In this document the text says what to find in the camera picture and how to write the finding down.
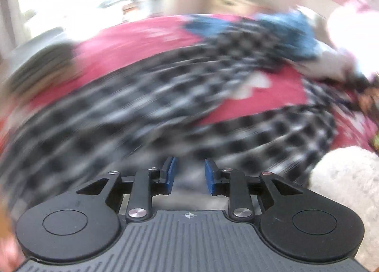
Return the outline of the white garment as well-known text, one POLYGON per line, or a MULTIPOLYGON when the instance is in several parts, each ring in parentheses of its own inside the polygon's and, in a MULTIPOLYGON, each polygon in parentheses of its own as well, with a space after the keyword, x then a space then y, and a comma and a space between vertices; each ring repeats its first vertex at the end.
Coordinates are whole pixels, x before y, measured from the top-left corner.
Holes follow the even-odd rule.
POLYGON ((355 70, 355 59, 346 51, 339 51, 318 41, 316 60, 295 63, 295 69, 305 77, 322 81, 331 79, 340 83, 355 70))

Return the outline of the pink pillow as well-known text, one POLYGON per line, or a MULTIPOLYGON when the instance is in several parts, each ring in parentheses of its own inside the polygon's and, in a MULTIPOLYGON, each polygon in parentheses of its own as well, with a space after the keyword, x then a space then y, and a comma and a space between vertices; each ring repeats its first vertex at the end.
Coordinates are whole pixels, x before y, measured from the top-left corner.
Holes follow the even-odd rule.
POLYGON ((370 81, 378 73, 378 8, 369 0, 348 0, 327 19, 331 42, 351 54, 370 81))

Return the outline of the folded grey garment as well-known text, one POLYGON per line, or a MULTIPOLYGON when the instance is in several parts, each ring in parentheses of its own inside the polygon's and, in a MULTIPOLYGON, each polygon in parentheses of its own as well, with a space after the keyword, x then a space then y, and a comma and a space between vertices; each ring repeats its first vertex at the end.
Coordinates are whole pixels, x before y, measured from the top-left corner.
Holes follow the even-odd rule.
POLYGON ((63 28, 46 31, 18 46, 5 60, 1 84, 7 94, 23 94, 40 80, 72 66, 78 42, 63 28))

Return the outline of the pink floral bed blanket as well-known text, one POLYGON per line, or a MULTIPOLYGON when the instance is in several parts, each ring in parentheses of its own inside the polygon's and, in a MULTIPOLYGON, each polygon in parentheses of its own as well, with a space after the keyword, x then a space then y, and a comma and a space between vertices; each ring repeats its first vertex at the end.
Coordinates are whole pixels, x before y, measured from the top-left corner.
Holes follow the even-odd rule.
MULTIPOLYGON (((194 45, 201 37, 186 31, 181 25, 186 21, 184 16, 169 16, 142 20, 129 24, 122 24, 106 29, 93 39, 85 41, 77 47, 78 66, 82 67, 82 74, 71 82, 47 88, 26 103, 11 98, 1 101, 1 153, 6 143, 10 142, 10 135, 26 121, 35 116, 47 105, 61 97, 84 86, 101 76, 121 67, 128 66, 144 58, 162 52, 180 48, 185 45, 194 45)), ((261 71, 259 76, 270 80, 268 88, 253 88, 253 78, 242 84, 246 94, 242 99, 237 96, 228 97, 218 108, 200 121, 199 125, 211 124, 223 120, 233 119, 247 114, 259 113, 264 110, 279 108, 284 105, 300 104, 305 102, 305 92, 300 88, 300 75, 289 66, 279 71, 278 75, 269 75, 261 71)), ((331 150, 360 146, 362 149, 373 152, 369 140, 373 139, 376 127, 368 117, 360 113, 342 113, 342 109, 334 109, 333 115, 337 123, 337 137, 331 144, 331 150)), ((185 199, 183 209, 194 203, 198 209, 220 208, 226 199, 208 198, 203 195, 193 195, 190 199, 189 191, 184 195, 177 195, 174 199, 185 199)), ((11 220, 5 212, 5 199, 1 197, 1 271, 13 271, 23 261, 23 255, 16 246, 15 237, 11 233, 11 220)))

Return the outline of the white fluffy plush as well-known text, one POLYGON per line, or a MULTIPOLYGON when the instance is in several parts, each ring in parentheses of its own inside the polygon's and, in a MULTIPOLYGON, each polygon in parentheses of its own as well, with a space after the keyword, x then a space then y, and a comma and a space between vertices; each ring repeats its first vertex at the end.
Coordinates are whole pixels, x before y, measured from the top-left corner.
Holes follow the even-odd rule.
POLYGON ((332 150, 311 171, 309 189, 360 216, 365 233, 356 260, 378 270, 378 156, 358 146, 332 150))

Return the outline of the black white plaid shirt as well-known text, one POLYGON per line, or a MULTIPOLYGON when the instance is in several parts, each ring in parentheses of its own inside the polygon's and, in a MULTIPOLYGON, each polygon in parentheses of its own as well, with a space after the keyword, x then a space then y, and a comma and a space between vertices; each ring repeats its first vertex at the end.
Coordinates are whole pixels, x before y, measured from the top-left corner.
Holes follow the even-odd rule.
POLYGON ((198 125, 249 76, 278 65, 258 33, 232 29, 97 79, 29 119, 1 156, 1 196, 13 219, 101 174, 123 175, 178 158, 173 196, 210 196, 204 161, 304 183, 336 133, 324 92, 304 103, 198 125))

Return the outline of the blue denim garment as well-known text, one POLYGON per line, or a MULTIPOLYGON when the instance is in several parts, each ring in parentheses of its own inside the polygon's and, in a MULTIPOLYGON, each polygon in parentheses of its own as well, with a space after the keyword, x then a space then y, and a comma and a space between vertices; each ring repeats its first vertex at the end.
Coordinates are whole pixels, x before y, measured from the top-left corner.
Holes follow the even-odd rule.
POLYGON ((226 20, 204 14, 193 14, 184 29, 198 37, 207 38, 236 29, 258 33, 258 43, 267 46, 275 58, 294 62, 313 61, 320 55, 320 46, 308 18, 300 11, 262 14, 253 18, 226 20))

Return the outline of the cream bedside cabinet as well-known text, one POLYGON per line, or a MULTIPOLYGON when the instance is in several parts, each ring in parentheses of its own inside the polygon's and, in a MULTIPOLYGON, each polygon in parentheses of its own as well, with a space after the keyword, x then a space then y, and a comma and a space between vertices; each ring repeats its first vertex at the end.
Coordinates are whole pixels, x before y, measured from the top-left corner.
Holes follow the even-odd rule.
POLYGON ((251 17, 256 13, 270 12, 271 8, 255 0, 207 0, 205 12, 208 14, 228 14, 251 17))

